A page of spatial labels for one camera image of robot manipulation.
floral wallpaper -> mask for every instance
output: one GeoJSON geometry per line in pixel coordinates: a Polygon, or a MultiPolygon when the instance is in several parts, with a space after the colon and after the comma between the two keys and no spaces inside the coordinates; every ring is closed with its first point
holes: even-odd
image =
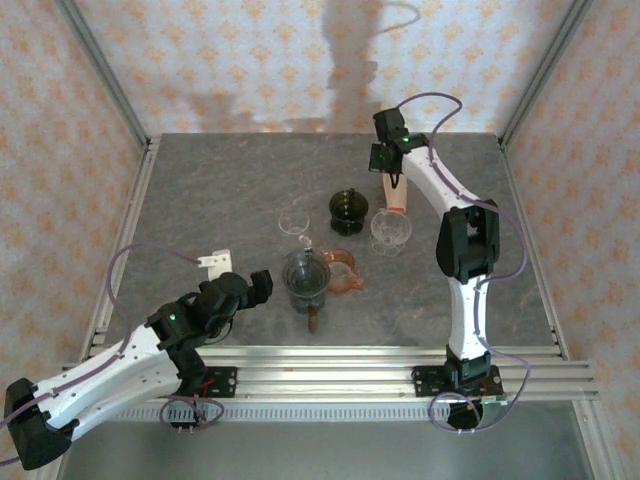
{"type": "Polygon", "coordinates": [[[640,478],[640,3],[594,2],[509,162],[575,358],[640,478]]]}
{"type": "MultiPolygon", "coordinates": [[[[371,132],[425,90],[465,110],[450,131],[501,132],[570,0],[79,0],[150,135],[371,132]]],[[[433,127],[451,105],[416,102],[433,127]]]]}
{"type": "Polygon", "coordinates": [[[3,404],[78,360],[141,152],[53,1],[3,1],[0,30],[3,404]]]}

purple cable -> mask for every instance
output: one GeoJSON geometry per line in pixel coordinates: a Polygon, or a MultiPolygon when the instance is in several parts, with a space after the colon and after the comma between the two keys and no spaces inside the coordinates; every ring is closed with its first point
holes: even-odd
{"type": "Polygon", "coordinates": [[[191,407],[191,410],[193,410],[194,414],[199,413],[196,406],[193,405],[196,402],[202,402],[202,403],[209,403],[211,405],[215,405],[216,407],[218,407],[220,409],[220,411],[218,412],[218,414],[212,418],[211,420],[206,420],[202,425],[198,425],[197,427],[194,427],[192,429],[190,429],[190,431],[192,432],[197,432],[200,430],[204,430],[205,428],[209,428],[211,426],[213,426],[215,423],[218,422],[218,420],[220,420],[220,418],[222,418],[222,415],[224,415],[224,405],[222,405],[220,402],[212,399],[212,398],[205,398],[205,397],[182,397],[180,395],[167,395],[166,398],[168,401],[162,406],[162,408],[160,409],[160,423],[162,423],[162,425],[164,425],[165,427],[171,429],[172,431],[178,430],[176,428],[174,428],[173,426],[171,426],[171,424],[169,422],[167,422],[164,419],[164,411],[169,407],[169,405],[171,405],[172,403],[176,403],[176,402],[183,402],[186,403],[187,405],[189,405],[189,407],[191,407]]]}
{"type": "MultiPolygon", "coordinates": [[[[175,255],[176,257],[182,258],[183,260],[186,260],[188,262],[191,263],[195,263],[196,265],[200,264],[199,260],[196,260],[194,258],[188,257],[187,255],[184,255],[183,253],[179,252],[178,250],[175,250],[171,247],[167,247],[165,245],[161,245],[159,243],[153,243],[153,242],[140,242],[140,243],[132,243],[130,245],[127,245],[126,247],[118,250],[116,252],[116,254],[113,256],[113,258],[111,259],[111,261],[109,262],[109,266],[107,267],[107,295],[109,296],[109,300],[111,300],[111,303],[113,303],[113,308],[127,321],[127,330],[126,333],[124,335],[124,338],[122,339],[122,345],[120,345],[120,348],[118,349],[118,351],[111,357],[109,357],[103,364],[99,365],[98,367],[94,368],[93,370],[91,370],[90,372],[85,373],[84,375],[71,380],[59,387],[53,388],[51,389],[51,392],[47,392],[44,393],[42,395],[40,395],[39,397],[34,398],[33,400],[30,400],[29,402],[25,403],[23,406],[21,406],[20,408],[18,408],[15,412],[9,414],[6,418],[4,418],[2,421],[0,421],[0,430],[4,429],[7,425],[9,425],[9,423],[11,423],[16,417],[18,417],[18,415],[21,415],[23,412],[25,412],[26,410],[30,409],[31,407],[39,404],[40,402],[42,402],[43,400],[46,400],[48,398],[52,398],[52,397],[56,397],[60,392],[63,392],[71,387],[75,387],[76,385],[84,382],[85,380],[88,380],[89,378],[97,375],[98,373],[104,371],[105,369],[107,369],[113,362],[115,362],[118,358],[120,358],[120,356],[122,355],[122,352],[124,352],[124,350],[127,348],[127,345],[129,345],[129,342],[131,341],[131,335],[133,334],[133,321],[131,320],[131,318],[129,317],[129,314],[127,313],[126,309],[124,308],[124,306],[118,302],[118,300],[116,299],[115,295],[113,294],[113,287],[111,285],[111,277],[113,276],[113,269],[115,267],[116,261],[118,260],[118,258],[120,258],[124,253],[128,252],[129,250],[133,250],[135,248],[139,248],[139,247],[153,247],[153,248],[157,248],[158,250],[162,250],[164,252],[168,252],[171,253],[172,255],[175,255]]],[[[19,457],[14,457],[14,458],[10,458],[8,460],[4,460],[2,462],[0,462],[0,467],[5,467],[7,465],[11,465],[13,463],[18,462],[20,459],[19,457]]]]}
{"type": "Polygon", "coordinates": [[[445,117],[443,117],[437,124],[436,126],[433,128],[433,130],[431,131],[431,136],[429,138],[429,163],[430,165],[433,167],[434,171],[436,172],[436,174],[438,175],[438,177],[440,177],[440,179],[445,183],[445,185],[447,185],[447,187],[449,187],[449,190],[451,190],[452,193],[454,193],[456,195],[456,197],[472,203],[473,205],[492,211],[504,218],[507,219],[507,221],[511,224],[511,226],[513,227],[513,229],[516,231],[516,233],[518,234],[518,239],[520,241],[520,246],[522,248],[522,254],[520,256],[520,264],[518,265],[518,268],[516,268],[513,272],[508,273],[506,275],[499,275],[499,276],[495,276],[495,277],[490,277],[490,278],[485,278],[484,280],[482,280],[481,282],[478,283],[478,285],[476,286],[476,294],[474,296],[474,302],[473,302],[473,310],[474,310],[474,333],[478,339],[478,341],[480,342],[480,344],[485,347],[489,352],[504,357],[504,358],[509,358],[511,360],[515,360],[519,363],[521,363],[525,369],[526,369],[526,373],[524,376],[524,379],[522,380],[522,385],[520,386],[520,388],[518,389],[518,391],[516,392],[516,394],[513,397],[513,400],[511,400],[511,402],[509,402],[509,405],[507,406],[506,411],[502,414],[502,416],[500,416],[500,418],[498,418],[495,422],[491,423],[490,425],[484,426],[484,427],[480,427],[480,428],[475,428],[475,429],[471,429],[471,430],[461,430],[461,429],[453,429],[453,428],[447,428],[444,427],[442,425],[440,425],[438,422],[435,421],[435,412],[434,412],[434,407],[436,402],[446,396],[454,396],[457,397],[459,399],[463,399],[465,402],[467,402],[468,405],[470,405],[476,415],[476,418],[479,420],[480,416],[478,414],[478,410],[476,409],[475,405],[473,404],[473,402],[466,397],[465,395],[459,394],[459,393],[454,393],[454,392],[444,392],[444,393],[440,393],[438,395],[436,395],[435,397],[433,397],[433,399],[431,400],[431,403],[429,404],[429,409],[428,409],[428,414],[429,414],[429,420],[433,423],[433,425],[445,432],[449,432],[449,433],[457,433],[457,434],[462,434],[462,433],[475,433],[475,432],[482,432],[485,430],[489,430],[490,428],[495,427],[496,425],[498,425],[502,420],[505,419],[505,417],[509,414],[509,412],[511,412],[511,410],[513,409],[513,407],[515,406],[516,402],[520,399],[520,396],[522,395],[522,392],[525,389],[525,386],[527,385],[527,382],[529,381],[529,378],[531,377],[531,365],[529,364],[529,362],[527,362],[526,360],[524,360],[523,358],[517,357],[515,355],[510,355],[508,353],[504,353],[501,352],[499,350],[496,350],[495,348],[493,348],[492,346],[489,345],[489,343],[487,342],[487,340],[483,337],[480,336],[480,324],[479,324],[479,308],[480,308],[480,289],[481,287],[486,284],[486,283],[490,283],[490,282],[501,282],[501,281],[508,281],[508,280],[513,280],[514,278],[518,277],[522,272],[524,272],[524,269],[527,267],[527,262],[528,262],[528,254],[527,254],[527,247],[526,247],[526,241],[524,238],[524,232],[522,231],[522,227],[520,227],[519,222],[517,222],[510,213],[506,212],[505,210],[502,210],[498,207],[494,207],[493,205],[489,205],[487,203],[481,202],[480,200],[477,199],[473,199],[473,198],[469,198],[466,195],[462,194],[456,187],[455,185],[453,185],[449,179],[442,173],[442,171],[440,170],[440,168],[438,167],[438,164],[435,162],[435,156],[433,155],[433,145],[435,143],[435,137],[436,134],[438,133],[438,130],[440,129],[440,127],[447,121],[449,120],[451,117],[453,117],[455,114],[457,114],[460,110],[462,110],[462,102],[460,101],[460,99],[454,97],[453,95],[448,95],[446,93],[440,93],[440,92],[425,92],[425,93],[419,93],[417,95],[413,95],[412,97],[407,98],[406,100],[403,100],[402,102],[400,102],[396,108],[400,108],[403,105],[406,105],[407,103],[416,100],[418,98],[424,98],[424,97],[442,97],[442,98],[446,98],[448,100],[451,100],[453,102],[455,102],[458,106],[448,115],[446,115],[445,117]]]}

